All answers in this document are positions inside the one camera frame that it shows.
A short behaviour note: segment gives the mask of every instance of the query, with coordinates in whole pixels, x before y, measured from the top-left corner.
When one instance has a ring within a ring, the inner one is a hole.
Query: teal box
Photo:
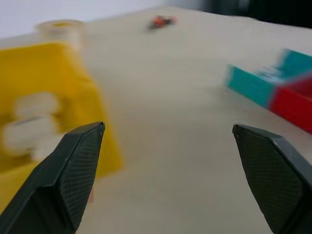
[[[285,50],[277,66],[264,71],[250,73],[235,66],[229,66],[228,87],[258,105],[268,108],[278,85],[294,82],[300,76],[312,71],[312,57]]]

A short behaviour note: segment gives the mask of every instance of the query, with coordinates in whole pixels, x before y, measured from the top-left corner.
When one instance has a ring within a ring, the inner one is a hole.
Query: red box
[[[269,109],[312,133],[312,74],[278,87]]]

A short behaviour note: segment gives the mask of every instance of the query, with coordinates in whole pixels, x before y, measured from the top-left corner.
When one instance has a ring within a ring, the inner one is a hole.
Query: white cylinder
[[[40,162],[48,157],[63,138],[63,134],[54,135],[36,142],[31,151],[32,161]]]
[[[14,103],[17,119],[52,115],[59,111],[59,100],[50,92],[39,92],[18,98]]]
[[[53,20],[36,26],[45,40],[63,41],[81,52],[85,46],[86,33],[84,23],[73,19]]]
[[[32,117],[6,124],[2,130],[2,147],[11,157],[26,155],[47,139],[59,134],[57,124],[50,116]]]

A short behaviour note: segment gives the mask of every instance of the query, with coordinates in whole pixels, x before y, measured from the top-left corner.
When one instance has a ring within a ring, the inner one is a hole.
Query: teal and red box
[[[286,50],[277,66],[255,73],[230,66],[227,85],[312,133],[312,56]]]

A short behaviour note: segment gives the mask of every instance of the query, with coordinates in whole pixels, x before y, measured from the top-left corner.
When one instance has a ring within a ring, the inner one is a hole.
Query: yellow block
[[[97,178],[123,166],[97,87],[66,44],[45,43],[0,50],[0,133],[5,124],[15,120],[13,103],[17,98],[43,91],[55,94],[60,100],[61,111],[54,118],[61,123],[64,133],[104,121],[106,130]],[[0,146],[0,214],[36,165],[30,156],[8,157]]]

